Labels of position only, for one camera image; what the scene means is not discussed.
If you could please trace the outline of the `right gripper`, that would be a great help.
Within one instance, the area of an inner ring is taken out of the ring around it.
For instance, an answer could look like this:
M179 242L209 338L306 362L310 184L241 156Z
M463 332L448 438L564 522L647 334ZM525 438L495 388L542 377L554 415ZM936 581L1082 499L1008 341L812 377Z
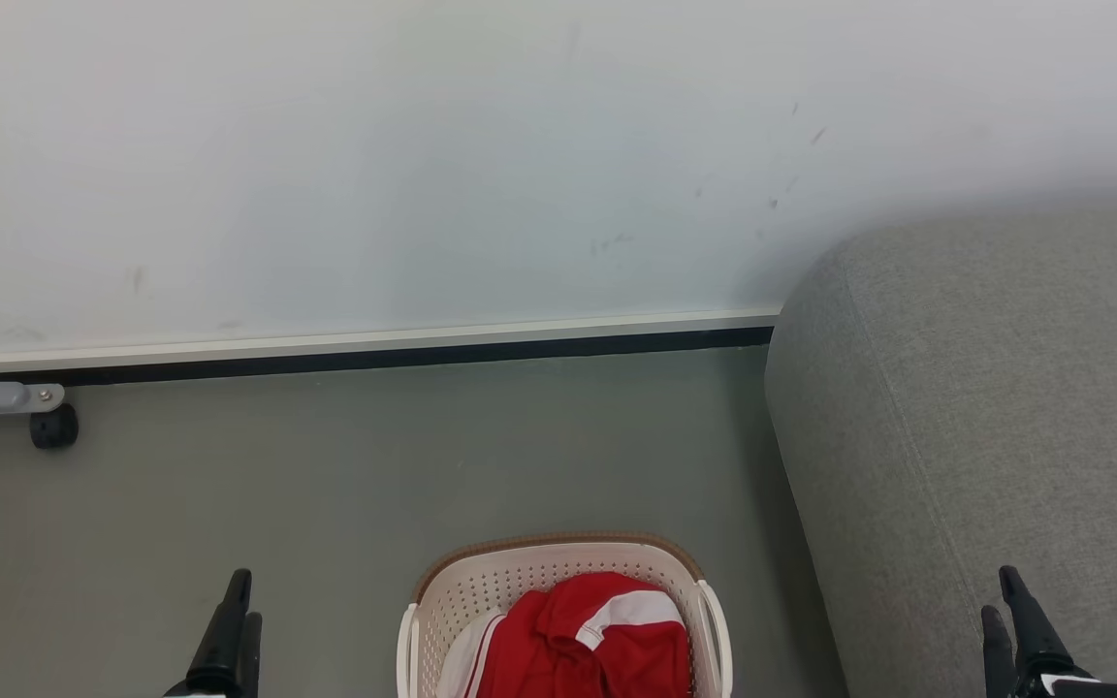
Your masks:
M997 608L981 608L981 657L987 698L1117 698L1117 683L1105 683L1077 671L1067 646L1018 568L1005 565L997 575L1016 646L1014 659L1010 633Z

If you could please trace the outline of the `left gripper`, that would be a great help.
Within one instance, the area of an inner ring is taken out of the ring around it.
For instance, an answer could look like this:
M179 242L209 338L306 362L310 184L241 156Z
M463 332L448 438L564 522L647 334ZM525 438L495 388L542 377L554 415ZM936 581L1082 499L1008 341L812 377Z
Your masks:
M187 680L173 685L163 698L260 694L262 615L249 613L251 585L251 570L237 568L206 627Z

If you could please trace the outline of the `red and white garment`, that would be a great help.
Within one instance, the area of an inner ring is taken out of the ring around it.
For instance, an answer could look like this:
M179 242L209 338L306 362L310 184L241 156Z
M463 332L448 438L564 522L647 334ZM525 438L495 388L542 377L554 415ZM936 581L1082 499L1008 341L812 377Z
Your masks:
M688 633L663 590L589 573L475 618L437 698L691 698Z

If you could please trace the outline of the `grey fabric sofa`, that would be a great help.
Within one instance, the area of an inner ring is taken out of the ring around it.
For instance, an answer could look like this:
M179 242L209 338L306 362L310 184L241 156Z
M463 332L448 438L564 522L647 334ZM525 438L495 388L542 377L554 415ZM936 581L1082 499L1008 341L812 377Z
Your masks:
M1117 682L1117 205L837 243L764 389L850 698L985 698L1005 565Z

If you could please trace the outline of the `cream perforated laundry basket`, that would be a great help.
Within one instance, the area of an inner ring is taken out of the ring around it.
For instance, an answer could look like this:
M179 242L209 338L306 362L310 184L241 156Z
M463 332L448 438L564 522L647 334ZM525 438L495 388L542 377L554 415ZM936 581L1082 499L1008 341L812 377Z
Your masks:
M694 698L733 697L731 628L718 594L678 544L648 533L577 530L469 545L435 562L400 619L399 698L437 698L440 668L464 629L525 592L580 573L621 573L659 585L688 628Z

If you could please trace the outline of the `black caster wheel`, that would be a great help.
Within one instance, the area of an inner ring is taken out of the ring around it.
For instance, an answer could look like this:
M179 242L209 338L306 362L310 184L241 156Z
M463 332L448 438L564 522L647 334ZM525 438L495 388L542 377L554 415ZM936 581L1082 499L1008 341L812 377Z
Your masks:
M28 433L34 447L39 450L70 447L79 438L79 414L71 403L61 403L48 412L31 414L28 419Z

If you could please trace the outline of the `white and black baseboard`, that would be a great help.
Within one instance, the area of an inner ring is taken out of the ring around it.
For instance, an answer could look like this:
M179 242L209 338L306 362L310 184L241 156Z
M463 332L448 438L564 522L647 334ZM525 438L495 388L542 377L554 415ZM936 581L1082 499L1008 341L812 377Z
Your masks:
M767 343L779 317L779 308L767 306L440 329L21 350L0 352L0 380L90 386L756 346Z

